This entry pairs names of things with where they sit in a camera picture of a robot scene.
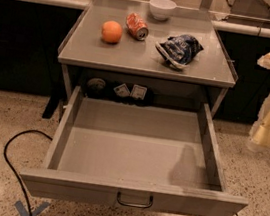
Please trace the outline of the open grey top drawer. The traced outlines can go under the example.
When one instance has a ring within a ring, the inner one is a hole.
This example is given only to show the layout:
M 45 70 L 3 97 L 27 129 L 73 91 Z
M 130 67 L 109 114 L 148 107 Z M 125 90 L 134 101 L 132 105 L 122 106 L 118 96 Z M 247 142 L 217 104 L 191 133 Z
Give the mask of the open grey top drawer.
M 124 207 L 122 192 L 152 196 L 144 210 L 234 216 L 248 202 L 226 189 L 209 110 L 125 105 L 76 88 L 44 164 L 21 178 L 37 197 Z

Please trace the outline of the red soda can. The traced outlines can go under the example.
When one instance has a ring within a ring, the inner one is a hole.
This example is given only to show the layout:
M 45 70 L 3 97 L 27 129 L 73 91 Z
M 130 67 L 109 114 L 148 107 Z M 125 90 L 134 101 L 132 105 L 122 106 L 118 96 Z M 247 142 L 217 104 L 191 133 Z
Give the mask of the red soda can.
M 130 34 L 138 41 L 144 41 L 148 36 L 148 27 L 138 13 L 130 13 L 126 17 L 126 26 Z

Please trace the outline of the white bowl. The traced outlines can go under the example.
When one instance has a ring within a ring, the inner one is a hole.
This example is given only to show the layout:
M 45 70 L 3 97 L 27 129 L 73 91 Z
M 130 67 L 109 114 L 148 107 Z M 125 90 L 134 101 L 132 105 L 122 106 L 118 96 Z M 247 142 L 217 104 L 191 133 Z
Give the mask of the white bowl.
M 177 4 L 172 0 L 150 0 L 150 13 L 158 21 L 169 19 L 176 9 Z

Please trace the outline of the white tag left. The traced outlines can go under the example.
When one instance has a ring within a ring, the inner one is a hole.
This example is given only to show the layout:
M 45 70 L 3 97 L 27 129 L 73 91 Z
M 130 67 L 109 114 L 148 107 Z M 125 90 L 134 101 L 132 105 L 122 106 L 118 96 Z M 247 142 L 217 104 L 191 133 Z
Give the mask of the white tag left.
M 130 90 L 125 83 L 116 86 L 113 90 L 115 94 L 121 98 L 124 98 L 124 97 L 127 98 L 130 96 Z

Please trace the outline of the white tag right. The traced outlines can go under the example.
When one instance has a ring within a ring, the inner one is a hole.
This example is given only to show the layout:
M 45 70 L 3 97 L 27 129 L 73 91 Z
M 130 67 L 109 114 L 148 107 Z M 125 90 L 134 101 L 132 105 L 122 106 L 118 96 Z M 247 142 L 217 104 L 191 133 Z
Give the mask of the white tag right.
M 146 87 L 134 85 L 131 91 L 131 97 L 134 99 L 142 100 L 145 98 L 146 92 L 147 92 Z

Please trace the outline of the dark counter with white rail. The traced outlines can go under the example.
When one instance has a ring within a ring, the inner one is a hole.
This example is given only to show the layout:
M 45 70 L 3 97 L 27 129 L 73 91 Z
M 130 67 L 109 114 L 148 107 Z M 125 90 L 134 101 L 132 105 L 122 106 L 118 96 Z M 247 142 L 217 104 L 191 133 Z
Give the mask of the dark counter with white rail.
M 81 13 L 78 8 L 0 0 L 0 89 L 63 96 L 58 47 Z M 270 38 L 225 31 L 219 35 L 239 78 L 216 116 L 253 123 L 270 93 L 270 70 L 257 64 L 270 52 Z

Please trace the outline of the blue tape cross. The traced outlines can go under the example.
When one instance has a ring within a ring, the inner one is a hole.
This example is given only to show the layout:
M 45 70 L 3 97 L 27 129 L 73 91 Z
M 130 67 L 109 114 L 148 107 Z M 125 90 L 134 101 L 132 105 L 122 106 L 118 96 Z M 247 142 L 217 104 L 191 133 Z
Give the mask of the blue tape cross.
M 40 213 L 45 211 L 47 207 L 50 206 L 50 203 L 42 202 L 37 208 L 35 207 L 34 209 L 30 209 L 25 207 L 22 201 L 16 201 L 14 206 L 20 216 L 38 216 Z

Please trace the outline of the white tag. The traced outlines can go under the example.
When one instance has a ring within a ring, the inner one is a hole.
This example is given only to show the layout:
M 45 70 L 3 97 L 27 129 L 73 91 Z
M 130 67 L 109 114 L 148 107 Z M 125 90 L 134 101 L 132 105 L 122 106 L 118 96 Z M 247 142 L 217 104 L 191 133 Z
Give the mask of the white tag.
M 142 100 L 145 98 L 146 92 L 147 92 L 146 87 L 134 85 L 131 91 L 131 97 L 134 99 Z
M 125 83 L 116 86 L 113 90 L 115 94 L 121 98 L 124 98 L 124 97 L 127 98 L 130 96 L 130 90 Z

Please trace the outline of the orange fruit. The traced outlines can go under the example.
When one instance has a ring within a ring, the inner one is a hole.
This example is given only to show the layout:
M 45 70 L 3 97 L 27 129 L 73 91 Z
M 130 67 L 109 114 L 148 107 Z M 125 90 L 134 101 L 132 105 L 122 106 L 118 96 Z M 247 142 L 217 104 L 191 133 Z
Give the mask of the orange fruit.
M 102 40 L 106 43 L 113 44 L 120 42 L 122 36 L 123 27 L 116 21 L 106 21 L 103 23 L 102 30 Z

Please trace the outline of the grey cabinet with top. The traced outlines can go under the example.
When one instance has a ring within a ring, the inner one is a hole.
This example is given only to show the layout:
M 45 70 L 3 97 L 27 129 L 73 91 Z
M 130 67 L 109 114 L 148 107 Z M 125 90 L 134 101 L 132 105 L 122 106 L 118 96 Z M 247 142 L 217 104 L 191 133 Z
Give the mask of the grey cabinet with top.
M 226 59 L 206 11 L 177 8 L 166 21 L 155 20 L 149 11 L 146 2 L 94 0 L 60 46 L 58 60 L 63 65 L 221 87 L 223 90 L 235 85 L 234 69 Z M 128 32 L 123 32 L 118 44 L 104 43 L 102 23 L 108 20 L 125 23 L 131 12 L 143 16 L 149 28 L 148 37 L 137 41 Z M 164 63 L 155 45 L 181 34 L 196 37 L 204 49 L 187 68 L 176 72 Z

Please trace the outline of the round grey object inside cabinet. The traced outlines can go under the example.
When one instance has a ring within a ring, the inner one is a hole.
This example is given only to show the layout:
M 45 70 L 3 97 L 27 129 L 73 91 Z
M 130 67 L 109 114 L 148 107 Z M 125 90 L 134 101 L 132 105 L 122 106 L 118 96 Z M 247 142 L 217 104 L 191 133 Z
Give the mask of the round grey object inside cabinet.
M 92 97 L 101 97 L 104 94 L 104 89 L 106 87 L 105 80 L 100 78 L 91 78 L 87 81 L 87 93 Z

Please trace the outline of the blue chip bag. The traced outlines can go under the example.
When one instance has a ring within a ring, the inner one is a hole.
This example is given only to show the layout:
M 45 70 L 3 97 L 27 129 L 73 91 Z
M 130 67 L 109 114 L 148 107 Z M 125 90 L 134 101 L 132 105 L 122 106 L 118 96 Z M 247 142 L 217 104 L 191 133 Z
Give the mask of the blue chip bag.
M 165 42 L 156 42 L 154 46 L 164 61 L 176 70 L 187 68 L 194 57 L 204 49 L 197 38 L 190 34 L 170 36 Z

